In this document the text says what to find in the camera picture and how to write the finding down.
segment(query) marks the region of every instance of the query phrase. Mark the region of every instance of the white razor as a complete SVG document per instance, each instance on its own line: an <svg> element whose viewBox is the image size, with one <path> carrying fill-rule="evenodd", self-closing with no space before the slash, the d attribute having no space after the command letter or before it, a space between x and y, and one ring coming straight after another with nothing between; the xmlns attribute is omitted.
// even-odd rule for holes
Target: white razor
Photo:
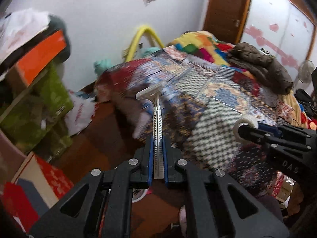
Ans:
<svg viewBox="0 0 317 238"><path fill-rule="evenodd" d="M137 100L148 99L153 104L154 179L164 179L162 111L159 105L159 96L166 85L166 81L162 81L135 95Z"/></svg>

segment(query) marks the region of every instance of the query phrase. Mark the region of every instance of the white cloth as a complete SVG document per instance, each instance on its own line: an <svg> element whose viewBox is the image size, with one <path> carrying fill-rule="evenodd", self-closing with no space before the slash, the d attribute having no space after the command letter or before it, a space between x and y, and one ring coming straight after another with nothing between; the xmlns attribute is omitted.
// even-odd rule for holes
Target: white cloth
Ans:
<svg viewBox="0 0 317 238"><path fill-rule="evenodd" d="M78 97L70 91L69 96L74 104L65 116L65 123L68 128L69 136L79 133L86 128L92 121L96 113L98 103L93 102L93 98L84 99Z"/></svg>
<svg viewBox="0 0 317 238"><path fill-rule="evenodd" d="M15 50L48 28L48 12L32 8L13 12L0 20L0 64Z"/></svg>

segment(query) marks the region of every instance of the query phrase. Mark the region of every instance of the patterned blanket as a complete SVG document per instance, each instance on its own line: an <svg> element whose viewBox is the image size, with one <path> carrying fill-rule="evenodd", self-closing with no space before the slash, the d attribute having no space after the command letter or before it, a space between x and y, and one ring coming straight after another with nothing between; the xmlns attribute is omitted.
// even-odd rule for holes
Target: patterned blanket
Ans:
<svg viewBox="0 0 317 238"><path fill-rule="evenodd" d="M242 114L252 114L270 125L287 123L289 106L240 69L218 66L180 52L174 46L144 59L119 64L98 80L125 98L133 98L144 88L166 80L160 97L163 133L182 150L188 160L201 168L222 168L253 195L267 191L276 171L266 163L258 146L242 147L235 141L232 127ZM142 101L148 116L136 138L152 134L152 105Z"/></svg>
<svg viewBox="0 0 317 238"><path fill-rule="evenodd" d="M217 65L230 66L226 61L227 51L233 44L221 42L208 31L188 32L175 39L170 45L177 50L195 55Z"/></svg>

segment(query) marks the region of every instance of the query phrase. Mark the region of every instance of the door handle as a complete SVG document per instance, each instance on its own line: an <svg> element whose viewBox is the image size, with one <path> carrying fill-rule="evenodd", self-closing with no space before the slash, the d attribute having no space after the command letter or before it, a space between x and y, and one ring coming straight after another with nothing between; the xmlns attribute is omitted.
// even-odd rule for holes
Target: door handle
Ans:
<svg viewBox="0 0 317 238"><path fill-rule="evenodd" d="M235 25L236 28L240 25L240 20L234 20L233 22L236 23L236 25Z"/></svg>

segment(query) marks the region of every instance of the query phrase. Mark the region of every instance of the yellow hoop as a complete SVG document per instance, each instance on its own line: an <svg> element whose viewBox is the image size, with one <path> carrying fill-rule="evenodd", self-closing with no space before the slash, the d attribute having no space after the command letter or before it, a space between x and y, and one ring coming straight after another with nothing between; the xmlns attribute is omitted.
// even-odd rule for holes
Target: yellow hoop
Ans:
<svg viewBox="0 0 317 238"><path fill-rule="evenodd" d="M130 47L129 47L129 52L128 55L126 56L126 62L130 62L133 57L134 57L134 53L137 49L137 45L141 39L141 37L144 35L144 33L148 32L153 38L154 40L159 44L159 46L161 48L164 48L164 45L162 43L162 41L159 39L159 37L157 36L157 34L155 33L155 31L148 25L143 25L140 27L140 29L137 31L137 33L135 34Z"/></svg>

